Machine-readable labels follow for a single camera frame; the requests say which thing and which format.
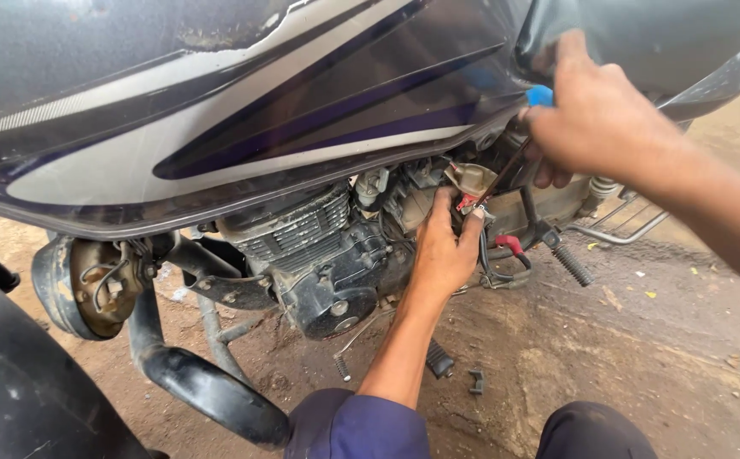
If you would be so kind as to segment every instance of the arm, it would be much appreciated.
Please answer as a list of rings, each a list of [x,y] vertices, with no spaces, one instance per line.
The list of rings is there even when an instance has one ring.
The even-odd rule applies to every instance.
[[[562,187],[571,172],[629,185],[685,222],[740,273],[740,172],[685,138],[625,78],[618,65],[598,66],[580,31],[560,37],[555,108],[521,117],[542,154],[540,188]]]
[[[482,211],[470,213],[459,238],[452,233],[451,189],[435,193],[433,209],[418,227],[412,277],[393,326],[356,394],[372,395],[415,409],[429,339],[451,294],[477,266]]]

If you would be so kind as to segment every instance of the hand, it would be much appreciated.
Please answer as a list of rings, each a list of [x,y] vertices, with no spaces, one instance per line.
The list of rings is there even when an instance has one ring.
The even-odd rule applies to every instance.
[[[572,172],[629,184],[649,155],[685,142],[618,65],[599,66],[589,58],[581,30],[566,32],[557,43],[554,101],[554,108],[534,106],[519,114],[539,147],[528,158],[544,155],[535,178],[539,188],[561,188]]]
[[[437,300],[443,307],[458,288],[466,283],[477,266],[477,245],[483,230],[483,211],[475,209],[466,216],[463,233],[458,238],[451,227],[452,187],[435,192],[432,210],[418,226],[415,266],[407,294]]]

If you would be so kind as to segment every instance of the engine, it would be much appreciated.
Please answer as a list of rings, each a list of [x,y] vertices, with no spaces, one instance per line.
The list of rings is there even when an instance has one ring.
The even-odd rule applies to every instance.
[[[411,247],[387,243],[378,220],[351,204],[346,181],[259,215],[225,218],[217,228],[245,255],[250,275],[273,278],[277,300],[308,338],[351,329],[379,298],[405,287]]]

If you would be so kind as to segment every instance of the dirt ground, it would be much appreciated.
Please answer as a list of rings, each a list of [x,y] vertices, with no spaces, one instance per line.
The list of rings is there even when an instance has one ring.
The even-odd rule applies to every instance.
[[[697,120],[689,135],[740,167],[740,98]],[[633,224],[620,233],[631,230]],[[591,400],[637,423],[662,458],[740,457],[740,277],[673,219],[627,247],[565,239],[597,276],[591,287],[577,286],[539,249],[531,253],[537,275],[528,287],[474,288],[446,307],[435,336],[456,360],[455,376],[435,381],[425,375],[419,401],[433,455],[533,457],[554,409]],[[29,265],[46,241],[42,229],[0,219],[0,259],[23,281],[11,297],[42,324],[49,320]],[[179,269],[168,270],[157,282],[167,342],[209,358],[196,299],[181,290]],[[222,314],[226,326],[253,313]],[[354,375],[349,383],[340,380],[331,357],[349,337],[308,341],[272,320],[231,348],[259,389],[291,410],[316,389],[355,389],[386,327],[374,324],[346,354]],[[175,459],[279,455],[253,447],[147,381],[131,365],[125,330],[100,343],[54,326],[49,333],[148,447]],[[485,373],[483,396],[468,393],[473,368]]]

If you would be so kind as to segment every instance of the motorcycle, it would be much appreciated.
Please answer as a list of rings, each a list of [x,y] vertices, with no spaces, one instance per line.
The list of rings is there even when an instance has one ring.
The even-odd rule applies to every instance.
[[[488,197],[488,288],[528,282],[522,252],[538,245],[587,286],[565,231],[630,244],[667,218],[621,238],[576,221],[616,193],[621,210],[631,190],[587,176],[530,185],[514,118],[531,88],[553,85],[544,57],[574,26],[684,128],[740,95],[740,1],[0,2],[0,216],[50,232],[32,281],[57,327],[108,340],[126,324],[153,382],[282,448],[286,414],[228,348],[253,323],[222,329],[216,305],[282,314],[312,340],[354,330],[405,287],[444,184],[462,191],[457,224]],[[511,256],[526,269],[492,268]],[[164,342],[153,279],[167,262],[198,295],[216,364]],[[15,390],[0,408],[35,393],[15,416],[37,429],[0,411],[0,456],[149,457],[3,295],[18,280],[0,265],[0,384]]]

